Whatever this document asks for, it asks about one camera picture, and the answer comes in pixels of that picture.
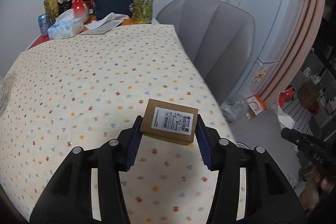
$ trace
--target refrigerator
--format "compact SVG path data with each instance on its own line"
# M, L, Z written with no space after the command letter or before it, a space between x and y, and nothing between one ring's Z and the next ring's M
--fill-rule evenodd
M255 19L252 57L232 94L249 98L257 94L278 64L296 23L304 0L229 0Z

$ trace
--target human hand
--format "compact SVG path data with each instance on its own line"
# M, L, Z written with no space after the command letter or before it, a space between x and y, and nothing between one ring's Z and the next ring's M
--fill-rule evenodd
M312 210L320 200L318 187L327 193L334 188L336 179L332 177L323 177L320 171L315 167L313 173L306 182L306 188L301 193L299 200L304 210Z

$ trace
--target black basket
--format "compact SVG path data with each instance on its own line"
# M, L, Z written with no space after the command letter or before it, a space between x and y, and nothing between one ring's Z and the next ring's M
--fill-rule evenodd
M72 6L72 1L65 1L63 3L58 3L58 12L59 14L63 14L65 11L70 10Z

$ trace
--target table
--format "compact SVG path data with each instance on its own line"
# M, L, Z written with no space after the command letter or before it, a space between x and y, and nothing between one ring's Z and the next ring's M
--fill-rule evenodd
M89 23L91 23L93 20L96 20L97 19L97 17L96 16L90 16L89 17L89 20L85 23L85 24L89 24ZM131 20L131 19L125 19L124 21L123 21L123 23L121 23L121 26L127 26L127 25L134 25L135 23ZM39 44L41 44L41 43L44 43L44 42L46 42L46 41L49 41L50 40L50 38L49 38L49 36L48 35L46 35L46 36L42 36L42 35L40 35L38 38L36 38L35 39L35 41L29 46L29 48L33 48L33 47L35 47L35 46L37 46L37 45L39 45Z
M11 98L0 119L0 183L26 219L74 146L93 149L117 137L149 98L198 108L207 126L234 140L171 25L42 43L20 54L5 81ZM133 224L204 224L217 172L203 165L196 138L182 146L143 136L135 165L120 179Z

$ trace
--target pink curtain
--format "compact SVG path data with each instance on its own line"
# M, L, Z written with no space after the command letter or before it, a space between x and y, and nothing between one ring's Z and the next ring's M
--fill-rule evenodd
M325 0L305 0L293 36L277 67L261 88L259 96L268 107L284 91L297 74L317 36Z

